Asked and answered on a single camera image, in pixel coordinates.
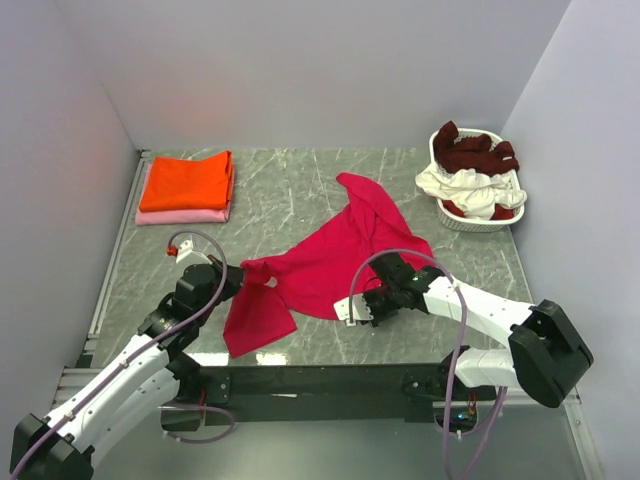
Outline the crimson pink t shirt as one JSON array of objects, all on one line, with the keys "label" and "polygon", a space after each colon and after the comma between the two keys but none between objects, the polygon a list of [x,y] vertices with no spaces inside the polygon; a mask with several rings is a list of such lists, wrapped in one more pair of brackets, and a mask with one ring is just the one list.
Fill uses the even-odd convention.
[{"label": "crimson pink t shirt", "polygon": [[[348,195],[339,214],[285,253],[241,263],[244,283],[232,299],[223,330],[231,356],[293,333],[294,312],[335,320],[333,305],[348,296],[356,270],[371,255],[393,248],[433,254],[381,185],[347,172],[336,181]],[[276,286],[265,287],[271,277]]]}]

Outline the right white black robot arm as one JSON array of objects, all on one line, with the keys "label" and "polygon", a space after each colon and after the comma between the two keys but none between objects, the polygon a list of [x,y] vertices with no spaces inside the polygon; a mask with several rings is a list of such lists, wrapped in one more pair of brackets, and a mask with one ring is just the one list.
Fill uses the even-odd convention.
[{"label": "right white black robot arm", "polygon": [[377,327],[402,310],[459,323],[498,343],[480,349],[463,343],[430,365],[425,379],[403,383],[408,395],[440,400],[495,398],[518,389],[538,404],[559,407],[594,362],[571,320],[557,303],[510,300],[470,286],[424,254],[383,250],[367,260],[305,266],[273,278],[286,309]]}]

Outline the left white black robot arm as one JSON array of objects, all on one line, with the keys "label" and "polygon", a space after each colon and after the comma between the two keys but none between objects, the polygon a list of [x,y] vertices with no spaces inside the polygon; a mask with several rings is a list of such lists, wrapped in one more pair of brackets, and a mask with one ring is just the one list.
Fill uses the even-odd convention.
[{"label": "left white black robot arm", "polygon": [[89,479],[99,461],[144,415],[174,404],[207,410],[209,379],[186,354],[220,303],[241,289],[245,271],[212,255],[188,266],[123,350],[61,406],[24,417],[14,430],[13,479]]}]

